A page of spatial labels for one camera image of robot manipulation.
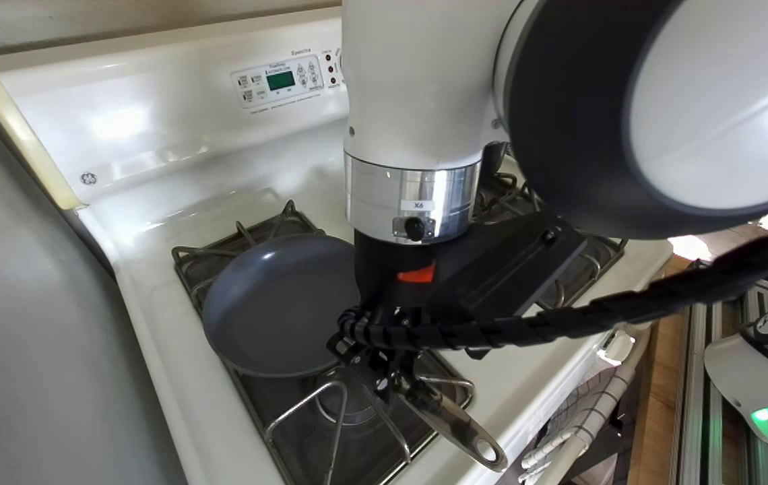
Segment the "wire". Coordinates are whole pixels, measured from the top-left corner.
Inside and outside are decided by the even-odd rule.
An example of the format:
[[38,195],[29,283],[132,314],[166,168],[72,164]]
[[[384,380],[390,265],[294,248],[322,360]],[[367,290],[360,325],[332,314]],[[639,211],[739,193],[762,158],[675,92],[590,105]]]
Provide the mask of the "wire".
[[768,238],[741,246],[704,271],[670,275],[643,291],[603,296],[584,307],[448,325],[395,325],[384,310],[356,310],[342,319],[340,333],[359,346],[383,350],[541,346],[557,338],[601,335],[616,325],[648,325],[698,303],[732,300],[762,277],[768,277]]

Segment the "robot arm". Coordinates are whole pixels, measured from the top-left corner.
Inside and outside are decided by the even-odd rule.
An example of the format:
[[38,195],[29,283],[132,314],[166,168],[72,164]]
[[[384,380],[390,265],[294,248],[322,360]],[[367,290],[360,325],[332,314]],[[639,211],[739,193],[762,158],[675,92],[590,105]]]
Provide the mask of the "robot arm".
[[351,221],[383,242],[462,236],[506,136],[592,236],[768,213],[768,4],[345,0],[345,77]]

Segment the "stove control panel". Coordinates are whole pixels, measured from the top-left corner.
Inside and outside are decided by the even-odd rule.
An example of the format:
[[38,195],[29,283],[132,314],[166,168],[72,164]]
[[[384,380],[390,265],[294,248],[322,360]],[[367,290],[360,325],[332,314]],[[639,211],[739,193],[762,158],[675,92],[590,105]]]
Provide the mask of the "stove control panel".
[[76,211],[342,123],[340,52],[340,8],[11,52],[0,125]]
[[232,73],[240,104],[250,110],[268,110],[342,86],[340,50],[298,55],[272,65]]

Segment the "burner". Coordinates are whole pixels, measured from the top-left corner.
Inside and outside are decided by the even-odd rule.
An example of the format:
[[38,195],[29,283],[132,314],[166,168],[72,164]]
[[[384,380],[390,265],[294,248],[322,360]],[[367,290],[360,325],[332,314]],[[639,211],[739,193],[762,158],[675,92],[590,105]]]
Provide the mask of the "burner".
[[[511,174],[481,175],[473,221],[501,225],[538,211],[535,195]],[[584,238],[584,252],[535,296],[535,306],[543,310],[574,306],[623,253],[624,241]]]
[[[322,383],[342,383],[347,389],[347,408],[342,415],[345,426],[367,426],[373,422],[378,411],[373,411],[373,393],[367,389],[364,377],[351,370],[351,368],[337,368],[325,374],[321,374],[321,385]],[[322,392],[321,396],[316,396],[318,412],[329,422],[337,424],[340,411],[342,411],[345,396],[337,392]]]

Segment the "wall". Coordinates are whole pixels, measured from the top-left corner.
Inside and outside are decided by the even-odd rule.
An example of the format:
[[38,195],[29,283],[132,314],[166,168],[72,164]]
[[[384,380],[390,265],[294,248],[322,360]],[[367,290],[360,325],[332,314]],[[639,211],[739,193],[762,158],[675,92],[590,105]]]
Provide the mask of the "wall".
[[0,0],[0,50],[334,4],[337,0]]
[[179,485],[116,283],[0,143],[0,485]]

